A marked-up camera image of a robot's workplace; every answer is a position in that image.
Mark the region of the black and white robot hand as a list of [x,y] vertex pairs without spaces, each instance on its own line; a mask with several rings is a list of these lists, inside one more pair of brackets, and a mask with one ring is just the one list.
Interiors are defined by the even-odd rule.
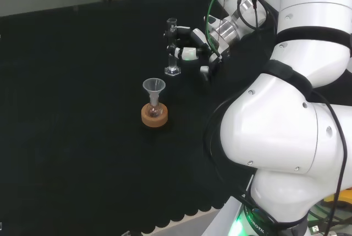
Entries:
[[217,73],[222,60],[228,55],[229,45],[217,32],[213,32],[208,38],[198,28],[178,26],[172,22],[168,23],[164,37],[167,39],[169,56],[169,66],[164,72],[170,76],[181,73],[177,60],[191,62],[201,58],[207,63],[200,67],[200,73],[206,81],[210,81]]

